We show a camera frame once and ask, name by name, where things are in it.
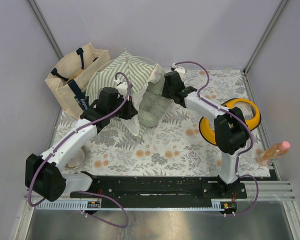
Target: yellow ring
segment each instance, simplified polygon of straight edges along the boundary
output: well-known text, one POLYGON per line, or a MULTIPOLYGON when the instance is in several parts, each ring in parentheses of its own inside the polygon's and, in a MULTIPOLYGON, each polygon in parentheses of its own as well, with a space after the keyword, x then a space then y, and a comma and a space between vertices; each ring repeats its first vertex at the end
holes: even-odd
MULTIPOLYGON (((250 130, 255 129, 260 124, 261 115, 260 115, 260 111, 259 111, 257 105, 255 105, 254 102, 252 102, 248 99, 244 99, 244 98, 235 98, 235 99, 226 101, 222 105, 232 109, 234 107, 234 105, 239 102, 248 103, 253 106, 254 111, 255 111, 255 116, 252 119, 246 120, 245 122, 248 125, 250 130)), ((213 145, 216 145, 215 132, 212 131, 212 129, 210 128, 209 120, 207 118, 205 118, 205 117, 201 118, 201 120, 199 122, 199 131, 200 131, 202 137, 206 141, 208 141, 209 143, 211 143, 213 145)))

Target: wall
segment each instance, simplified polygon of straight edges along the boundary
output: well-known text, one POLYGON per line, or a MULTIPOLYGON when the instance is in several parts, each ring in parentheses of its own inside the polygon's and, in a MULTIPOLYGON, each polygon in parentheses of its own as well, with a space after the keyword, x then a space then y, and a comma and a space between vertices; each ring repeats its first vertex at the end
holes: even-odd
POLYGON ((278 165, 300 208, 300 0, 288 3, 248 76, 271 143, 291 142, 278 165))
POLYGON ((0 1, 0 240, 14 231, 25 162, 43 152, 58 103, 44 80, 58 61, 25 0, 0 1))
POLYGON ((92 42, 164 67, 243 69, 280 0, 36 0, 63 54, 92 42))

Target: floral tablecloth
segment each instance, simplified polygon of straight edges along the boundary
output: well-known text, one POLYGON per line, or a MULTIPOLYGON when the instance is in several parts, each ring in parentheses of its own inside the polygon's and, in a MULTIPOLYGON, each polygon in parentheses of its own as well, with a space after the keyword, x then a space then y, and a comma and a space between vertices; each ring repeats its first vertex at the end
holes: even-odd
MULTIPOLYGON (((210 83, 203 95, 216 103, 232 98, 248 98, 239 70, 210 70, 210 83)), ((188 70, 183 78, 186 86, 199 88, 207 76, 201 70, 188 70)), ((251 118, 249 105, 238 105, 251 118)), ((222 161, 220 150, 201 136, 198 124, 202 116, 172 103, 157 127, 149 128, 143 139, 123 133, 108 125, 84 145, 86 160, 76 169, 65 173, 87 171, 94 175, 121 176, 217 176, 222 161)), ((54 141, 60 140, 76 123, 62 112, 54 141)), ((256 177, 270 176, 266 166, 260 166, 256 153, 262 149, 260 135, 255 129, 254 146, 240 158, 239 173, 256 177)))

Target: striped cloth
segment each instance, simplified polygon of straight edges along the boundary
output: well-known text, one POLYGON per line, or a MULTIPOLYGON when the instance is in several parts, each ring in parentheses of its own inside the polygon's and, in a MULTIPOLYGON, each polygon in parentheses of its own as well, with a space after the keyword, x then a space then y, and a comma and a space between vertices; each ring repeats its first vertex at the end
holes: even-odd
MULTIPOLYGON (((126 74, 129 81, 132 84, 131 94, 141 91, 143 86, 147 83, 152 70, 155 68, 154 65, 150 65, 139 58, 131 55, 127 51, 124 51, 118 58, 116 58, 109 66, 103 71, 96 72, 90 79, 86 89, 86 95, 89 96, 89 103, 91 104, 95 99, 99 97, 100 90, 104 87, 115 88, 115 74, 122 72, 126 74)), ((119 75, 118 78, 121 82, 125 82, 125 78, 119 75)), ((130 131, 121 122, 120 118, 112 118, 110 123, 121 129, 123 132, 129 134, 130 131)), ((138 138, 142 138, 145 134, 147 127, 144 125, 139 126, 138 138)))

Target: orange bottle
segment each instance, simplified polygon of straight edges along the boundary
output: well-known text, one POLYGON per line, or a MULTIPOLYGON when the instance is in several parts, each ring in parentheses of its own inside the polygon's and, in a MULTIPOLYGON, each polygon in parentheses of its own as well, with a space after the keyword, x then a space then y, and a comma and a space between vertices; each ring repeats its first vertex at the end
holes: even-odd
POLYGON ((288 141, 284 141, 281 143, 276 143, 272 147, 270 147, 265 152, 261 153, 257 157, 257 162, 262 166, 267 166, 268 162, 273 159, 278 159, 285 155, 290 148, 290 143, 288 141))

